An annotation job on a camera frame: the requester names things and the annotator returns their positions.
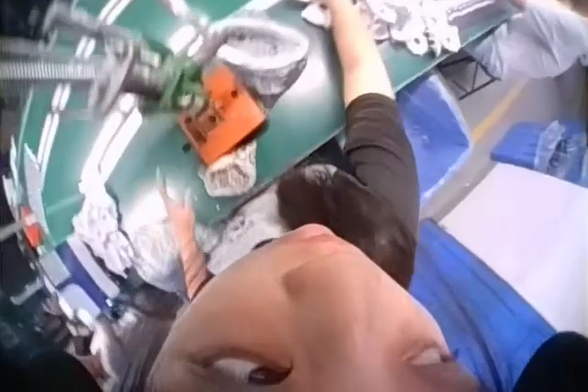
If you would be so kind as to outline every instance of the blue fabric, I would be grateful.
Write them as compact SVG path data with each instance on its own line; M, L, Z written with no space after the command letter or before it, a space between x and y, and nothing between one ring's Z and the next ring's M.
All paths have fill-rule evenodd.
M566 138L584 132L584 128L579 123L565 122L561 124L565 127L564 137ZM535 157L539 137L547 127L547 123L523 122L513 125L492 150L491 159L496 162L536 170ZM582 178L582 157L579 155L575 160L572 168L566 173L565 181L578 184Z
M100 286L92 278L92 276L85 270L82 263L75 256L70 248L70 245L65 241L60 246L56 247L57 255L62 259L63 265L72 274L71 277L64 283L57 286L63 288L71 283L80 286L98 306L100 310L108 307L107 296L100 289Z
M413 146L424 202L466 160L470 147L466 125L452 95L434 74L403 88L397 102Z
M510 391L555 334L504 280L433 221L421 222L411 293L483 390Z

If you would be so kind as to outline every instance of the white cloth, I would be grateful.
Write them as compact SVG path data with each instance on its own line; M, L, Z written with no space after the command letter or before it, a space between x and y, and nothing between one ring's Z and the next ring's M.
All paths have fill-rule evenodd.
M555 77L586 64L588 20L557 0L526 0L522 13L466 50L496 78Z
M88 245L108 270L125 276L132 266L133 249L119 228L117 203L103 185L86 191L82 209L72 223L75 237Z

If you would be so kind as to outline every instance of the orange machine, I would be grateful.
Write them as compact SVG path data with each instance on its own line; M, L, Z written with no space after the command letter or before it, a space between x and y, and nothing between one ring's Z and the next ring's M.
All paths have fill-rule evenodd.
M205 164L234 150L266 120L262 108L225 66L202 78L202 108L180 114L179 125Z

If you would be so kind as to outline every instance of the person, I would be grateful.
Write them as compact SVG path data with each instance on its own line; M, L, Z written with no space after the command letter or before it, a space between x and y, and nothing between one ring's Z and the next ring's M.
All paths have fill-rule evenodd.
M406 291L419 192L378 48L349 0L323 0L344 78L346 158L277 185L283 231L220 274L194 212L162 191L194 300L153 365L152 391L469 391L431 315Z
M508 0L519 14L465 50L490 75L547 78L588 63L588 19L558 0Z

